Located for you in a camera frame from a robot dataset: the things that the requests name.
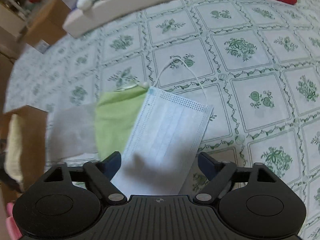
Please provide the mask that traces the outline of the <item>green cloth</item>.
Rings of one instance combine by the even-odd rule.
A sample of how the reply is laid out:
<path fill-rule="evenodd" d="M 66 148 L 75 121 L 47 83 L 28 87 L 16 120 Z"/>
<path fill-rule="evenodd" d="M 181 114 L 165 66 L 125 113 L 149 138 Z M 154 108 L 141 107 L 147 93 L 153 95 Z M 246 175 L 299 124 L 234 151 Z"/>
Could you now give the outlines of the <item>green cloth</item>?
<path fill-rule="evenodd" d="M 95 108 L 95 141 L 101 160 L 125 149 L 147 89 L 140 86 L 106 92 Z"/>

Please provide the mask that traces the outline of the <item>cream fluffy plush hat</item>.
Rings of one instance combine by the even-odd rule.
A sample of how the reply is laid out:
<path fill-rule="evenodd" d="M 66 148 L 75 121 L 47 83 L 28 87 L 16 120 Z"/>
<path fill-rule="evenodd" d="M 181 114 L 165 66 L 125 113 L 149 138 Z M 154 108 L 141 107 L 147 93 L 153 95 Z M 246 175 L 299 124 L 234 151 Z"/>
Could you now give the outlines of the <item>cream fluffy plush hat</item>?
<path fill-rule="evenodd" d="M 23 149 L 22 137 L 22 118 L 13 114 L 9 123 L 4 169 L 18 184 L 23 182 L 20 162 Z"/>

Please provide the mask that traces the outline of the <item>pink lidded tumbler cup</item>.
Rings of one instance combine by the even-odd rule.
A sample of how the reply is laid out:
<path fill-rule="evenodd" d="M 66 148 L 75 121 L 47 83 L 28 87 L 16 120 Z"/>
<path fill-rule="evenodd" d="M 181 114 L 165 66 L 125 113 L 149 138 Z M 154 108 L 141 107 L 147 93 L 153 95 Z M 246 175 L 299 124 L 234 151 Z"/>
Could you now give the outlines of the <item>pink lidded tumbler cup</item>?
<path fill-rule="evenodd" d="M 13 218 L 13 207 L 14 203 L 10 202 L 7 204 L 7 214 L 8 217 L 5 220 L 6 228 L 11 240 L 19 240 L 22 237 L 22 234 Z"/>

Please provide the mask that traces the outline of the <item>small closed cardboard box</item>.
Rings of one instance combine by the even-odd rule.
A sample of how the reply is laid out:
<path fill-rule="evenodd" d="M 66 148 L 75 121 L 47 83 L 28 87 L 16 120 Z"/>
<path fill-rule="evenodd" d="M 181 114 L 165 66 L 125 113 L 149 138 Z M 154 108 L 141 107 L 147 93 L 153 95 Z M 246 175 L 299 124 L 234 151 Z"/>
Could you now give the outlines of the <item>small closed cardboard box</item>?
<path fill-rule="evenodd" d="M 71 9 L 63 0 L 50 1 L 22 29 L 17 42 L 21 46 L 27 44 L 38 52 L 45 53 L 67 34 L 63 24 L 70 12 Z"/>

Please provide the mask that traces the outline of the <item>open cardboard tray box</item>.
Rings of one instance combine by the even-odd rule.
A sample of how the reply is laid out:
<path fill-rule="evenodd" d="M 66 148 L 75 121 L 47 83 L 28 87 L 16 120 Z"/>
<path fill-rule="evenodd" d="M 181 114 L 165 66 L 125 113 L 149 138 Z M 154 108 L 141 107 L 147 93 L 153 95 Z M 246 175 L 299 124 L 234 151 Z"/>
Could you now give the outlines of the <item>open cardboard tray box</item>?
<path fill-rule="evenodd" d="M 25 105 L 1 114 L 1 139 L 5 140 L 5 154 L 9 123 L 13 114 L 17 114 L 22 118 L 23 135 L 23 149 L 20 158 L 23 182 L 21 184 L 18 184 L 15 180 L 14 182 L 17 183 L 18 190 L 24 192 L 44 173 L 48 113 L 38 108 Z"/>

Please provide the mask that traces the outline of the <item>clear plastic bag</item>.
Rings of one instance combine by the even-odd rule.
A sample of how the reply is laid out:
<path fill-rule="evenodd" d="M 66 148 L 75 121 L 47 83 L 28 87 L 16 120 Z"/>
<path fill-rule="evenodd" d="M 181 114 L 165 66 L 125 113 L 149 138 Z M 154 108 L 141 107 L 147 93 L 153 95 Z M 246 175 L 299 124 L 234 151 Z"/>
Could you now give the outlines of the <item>clear plastic bag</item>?
<path fill-rule="evenodd" d="M 83 153 L 97 153 L 94 121 L 93 103 L 57 112 L 48 140 L 49 160 L 58 161 Z"/>

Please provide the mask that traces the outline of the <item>floral green tablecloth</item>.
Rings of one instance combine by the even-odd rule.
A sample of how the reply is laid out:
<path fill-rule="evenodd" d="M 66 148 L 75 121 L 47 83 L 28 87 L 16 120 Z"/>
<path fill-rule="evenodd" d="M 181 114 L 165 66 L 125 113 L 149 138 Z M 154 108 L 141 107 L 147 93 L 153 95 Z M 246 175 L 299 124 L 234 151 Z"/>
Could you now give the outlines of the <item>floral green tablecloth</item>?
<path fill-rule="evenodd" d="M 131 13 L 13 66 L 4 109 L 94 103 L 132 80 L 214 109 L 200 150 L 267 165 L 301 198 L 319 239 L 319 0 L 175 0 Z"/>

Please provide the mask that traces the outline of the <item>light blue surgical mask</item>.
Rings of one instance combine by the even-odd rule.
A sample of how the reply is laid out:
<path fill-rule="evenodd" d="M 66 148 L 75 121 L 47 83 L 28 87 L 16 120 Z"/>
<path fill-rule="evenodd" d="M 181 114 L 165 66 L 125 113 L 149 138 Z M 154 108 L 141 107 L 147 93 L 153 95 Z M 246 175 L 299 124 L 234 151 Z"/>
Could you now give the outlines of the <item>light blue surgical mask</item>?
<path fill-rule="evenodd" d="M 213 106 L 148 89 L 111 180 L 127 197 L 178 194 L 192 167 Z"/>

